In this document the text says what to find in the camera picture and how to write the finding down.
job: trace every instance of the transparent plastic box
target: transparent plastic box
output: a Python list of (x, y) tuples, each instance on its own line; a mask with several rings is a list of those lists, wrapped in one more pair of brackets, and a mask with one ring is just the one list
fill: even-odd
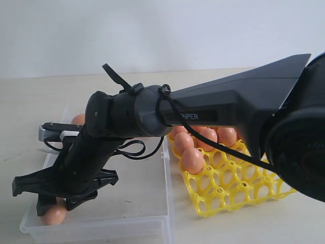
[[(67, 107), (60, 122), (69, 124), (76, 114), (82, 112)], [(159, 143), (159, 138), (141, 140), (146, 145), (145, 155)], [(137, 145), (133, 145), (125, 150), (138, 149)], [(56, 157), (57, 154), (48, 154), (43, 168), (50, 167)], [(43, 226), (36, 214), (37, 195), (33, 194), (20, 230), (29, 233), (36, 243), (90, 243), (89, 240), (112, 238), (121, 238), (121, 242), (114, 243), (129, 243), (125, 238), (131, 237), (130, 243), (138, 243), (138, 238), (141, 239), (139, 243), (173, 244), (174, 213), (169, 160), (167, 138), (160, 150), (148, 159), (110, 158), (104, 168), (117, 171), (119, 180), (116, 185), (99, 189), (96, 199), (69, 211), (61, 225)]]

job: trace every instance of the egg tray cell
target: egg tray cell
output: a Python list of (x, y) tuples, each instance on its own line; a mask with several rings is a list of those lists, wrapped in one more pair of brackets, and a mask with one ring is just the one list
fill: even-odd
[[(249, 154), (242, 140), (234, 150)], [(179, 159), (184, 183), (199, 216), (210, 217), (220, 211), (233, 211), (246, 205), (256, 205), (267, 200), (278, 200), (296, 192), (276, 173), (228, 155), (216, 148), (206, 152), (198, 147), (204, 156), (204, 169), (196, 175), (182, 169), (181, 156), (174, 147), (173, 154)]]

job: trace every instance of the robotic arm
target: robotic arm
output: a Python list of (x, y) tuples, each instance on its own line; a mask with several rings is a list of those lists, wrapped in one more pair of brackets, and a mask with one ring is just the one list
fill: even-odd
[[(184, 125), (205, 143), (276, 172), (297, 191), (325, 201), (325, 54), (306, 66), (309, 58), (294, 55), (173, 92), (168, 85), (130, 86), (104, 65), (123, 90), (114, 96), (94, 93), (83, 127), (41, 125), (40, 140), (60, 138), (63, 149), (52, 167), (15, 177), (13, 196), (37, 193), (39, 216), (55, 197), (65, 198), (72, 210), (118, 181), (114, 170), (103, 167), (127, 139), (163, 137), (172, 126)], [(190, 125), (238, 128), (251, 157), (202, 137)], [(264, 153), (269, 164), (260, 161)]]

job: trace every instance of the table surface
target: table surface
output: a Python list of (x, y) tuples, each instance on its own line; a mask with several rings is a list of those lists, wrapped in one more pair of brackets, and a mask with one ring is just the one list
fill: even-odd
[[(244, 70), (247, 69), (125, 74), (123, 77), (130, 84), (168, 83), (177, 90)], [(66, 105), (84, 108), (96, 90), (113, 95), (120, 87), (106, 75), (3, 79), (0, 87), (0, 242), (34, 243), (28, 234), (19, 230), (29, 194), (12, 197), (11, 183), (15, 176), (36, 171), (44, 163), (45, 147), (38, 141), (38, 126), (46, 121), (59, 121)], [(273, 244), (323, 240), (325, 204), (322, 202), (294, 193), (279, 201), (202, 219), (189, 200), (173, 156), (171, 169), (176, 243)]]

